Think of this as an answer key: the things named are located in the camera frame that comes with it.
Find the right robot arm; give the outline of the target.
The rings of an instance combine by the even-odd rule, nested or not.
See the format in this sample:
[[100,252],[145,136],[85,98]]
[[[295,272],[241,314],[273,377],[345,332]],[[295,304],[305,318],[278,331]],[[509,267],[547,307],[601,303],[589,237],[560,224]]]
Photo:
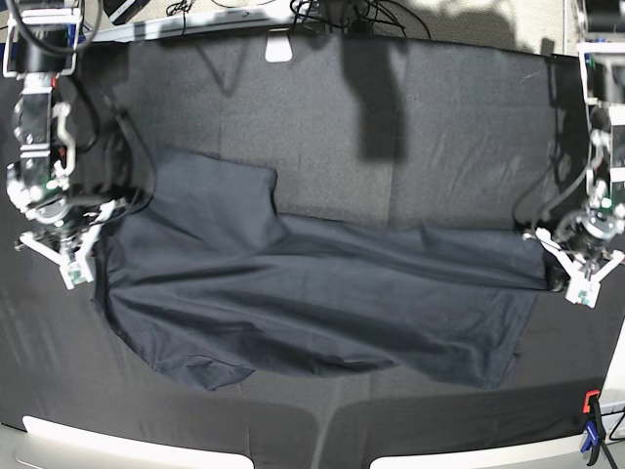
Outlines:
[[[101,21],[85,23],[84,1],[10,1],[2,74],[21,83],[12,110],[17,161],[7,167],[6,192],[22,215],[37,224],[19,245],[57,265],[67,289],[94,280],[90,257],[103,225],[124,203],[108,180],[90,185],[79,159],[98,142],[98,112],[76,76],[78,57]],[[66,78],[82,100],[93,136],[77,142],[69,128],[72,105],[58,89]]]

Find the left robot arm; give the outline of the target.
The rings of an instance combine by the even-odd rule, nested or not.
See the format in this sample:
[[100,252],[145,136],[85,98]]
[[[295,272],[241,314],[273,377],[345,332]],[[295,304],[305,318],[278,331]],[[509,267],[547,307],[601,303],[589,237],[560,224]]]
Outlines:
[[624,263],[609,244],[624,233],[624,4],[578,1],[576,51],[589,149],[580,174],[544,203],[523,236],[559,265],[554,289],[595,307],[603,280]]

